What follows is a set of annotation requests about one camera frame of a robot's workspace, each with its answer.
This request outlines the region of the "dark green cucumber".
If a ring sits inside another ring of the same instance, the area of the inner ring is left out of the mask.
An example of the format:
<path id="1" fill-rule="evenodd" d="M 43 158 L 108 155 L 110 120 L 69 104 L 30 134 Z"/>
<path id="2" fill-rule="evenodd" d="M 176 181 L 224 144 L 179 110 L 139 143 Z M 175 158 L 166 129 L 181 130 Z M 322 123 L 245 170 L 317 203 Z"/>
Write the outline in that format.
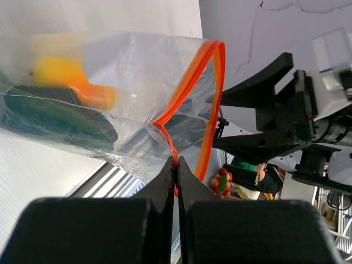
<path id="1" fill-rule="evenodd" d="M 83 106 L 68 88 L 16 85 L 1 74 L 1 129 L 81 147 L 109 148 L 118 133 L 99 111 Z"/>

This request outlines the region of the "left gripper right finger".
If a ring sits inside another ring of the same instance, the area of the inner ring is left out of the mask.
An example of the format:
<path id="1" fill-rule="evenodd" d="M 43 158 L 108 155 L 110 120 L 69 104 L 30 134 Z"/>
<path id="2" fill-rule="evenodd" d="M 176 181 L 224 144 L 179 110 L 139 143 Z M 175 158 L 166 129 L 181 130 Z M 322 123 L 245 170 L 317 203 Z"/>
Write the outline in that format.
<path id="1" fill-rule="evenodd" d="M 223 200 L 177 168 L 184 263 L 342 263 L 327 225 L 301 200 Z"/>

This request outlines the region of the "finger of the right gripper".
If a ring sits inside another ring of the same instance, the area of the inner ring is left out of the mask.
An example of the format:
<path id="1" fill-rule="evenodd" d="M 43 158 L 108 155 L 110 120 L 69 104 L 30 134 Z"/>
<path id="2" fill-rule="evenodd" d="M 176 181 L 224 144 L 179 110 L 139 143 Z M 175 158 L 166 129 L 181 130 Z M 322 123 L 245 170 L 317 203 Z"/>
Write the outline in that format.
<path id="1" fill-rule="evenodd" d="M 274 87 L 292 68 L 292 54 L 282 53 L 252 77 L 223 91 L 220 105 L 256 109 L 274 105 Z"/>
<path id="2" fill-rule="evenodd" d="M 213 147 L 248 163 L 259 164 L 278 156 L 286 156 L 312 144 L 305 130 L 275 129 L 251 135 L 227 136 L 213 139 Z"/>

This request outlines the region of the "clear zip bag orange zipper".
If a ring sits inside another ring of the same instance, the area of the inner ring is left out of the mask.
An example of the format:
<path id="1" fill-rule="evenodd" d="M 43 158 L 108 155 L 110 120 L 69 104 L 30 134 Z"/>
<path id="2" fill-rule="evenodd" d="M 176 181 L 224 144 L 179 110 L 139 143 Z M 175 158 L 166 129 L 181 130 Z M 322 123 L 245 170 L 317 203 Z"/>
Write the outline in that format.
<path id="1" fill-rule="evenodd" d="M 192 173 L 204 180 L 224 86 L 224 42 L 131 31 L 1 37 L 1 74 L 16 85 L 34 86 L 31 67 L 42 57 L 80 63 L 89 83 L 115 89 L 112 110 L 84 107 L 101 112 L 118 140 L 111 148 L 86 148 L 2 133 L 105 160 L 145 182 L 167 159 L 176 163 L 192 150 Z"/>

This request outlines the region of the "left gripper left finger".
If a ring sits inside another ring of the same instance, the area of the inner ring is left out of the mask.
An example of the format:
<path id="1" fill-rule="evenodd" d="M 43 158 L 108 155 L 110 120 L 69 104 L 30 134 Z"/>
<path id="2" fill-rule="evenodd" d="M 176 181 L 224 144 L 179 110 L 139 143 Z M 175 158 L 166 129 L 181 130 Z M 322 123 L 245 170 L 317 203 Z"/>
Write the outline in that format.
<path id="1" fill-rule="evenodd" d="M 129 198 L 32 201 L 1 263 L 170 263 L 174 161 Z"/>

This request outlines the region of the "yellow orange mango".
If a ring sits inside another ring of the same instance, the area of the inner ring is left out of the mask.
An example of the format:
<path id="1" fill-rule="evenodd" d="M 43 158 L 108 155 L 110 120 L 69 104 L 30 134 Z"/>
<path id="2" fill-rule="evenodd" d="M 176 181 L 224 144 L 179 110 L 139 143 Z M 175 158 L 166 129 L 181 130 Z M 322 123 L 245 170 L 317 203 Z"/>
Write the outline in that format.
<path id="1" fill-rule="evenodd" d="M 42 57 L 31 67 L 34 86 L 71 89 L 86 107 L 110 111 L 117 99 L 117 92 L 110 86 L 89 83 L 82 65 L 59 57 Z"/>

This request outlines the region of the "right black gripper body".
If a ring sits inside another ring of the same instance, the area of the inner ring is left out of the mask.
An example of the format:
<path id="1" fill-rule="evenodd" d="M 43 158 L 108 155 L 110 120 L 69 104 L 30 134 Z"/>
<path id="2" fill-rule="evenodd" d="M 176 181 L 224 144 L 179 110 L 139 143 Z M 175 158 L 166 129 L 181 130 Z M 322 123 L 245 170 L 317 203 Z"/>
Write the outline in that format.
<path id="1" fill-rule="evenodd" d="M 308 134 L 314 133 L 313 118 L 317 114 L 312 77 L 297 70 L 281 91 L 269 98 L 268 106 L 256 110 L 256 128 L 272 131 L 290 124 L 300 124 Z"/>

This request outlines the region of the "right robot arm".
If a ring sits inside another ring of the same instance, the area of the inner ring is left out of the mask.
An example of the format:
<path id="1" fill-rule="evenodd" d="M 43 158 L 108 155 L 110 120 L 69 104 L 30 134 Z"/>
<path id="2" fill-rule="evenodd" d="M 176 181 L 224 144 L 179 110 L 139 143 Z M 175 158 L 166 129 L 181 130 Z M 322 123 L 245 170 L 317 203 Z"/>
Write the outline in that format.
<path id="1" fill-rule="evenodd" d="M 212 146 L 249 163 L 262 163 L 301 151 L 292 178 L 300 183 L 350 194 L 351 186 L 324 173 L 342 146 L 351 146 L 351 66 L 322 72 L 296 70 L 280 92 L 275 85 L 293 68 L 284 52 L 257 74 L 223 91 L 221 106 L 253 108 L 257 133 L 223 137 Z"/>

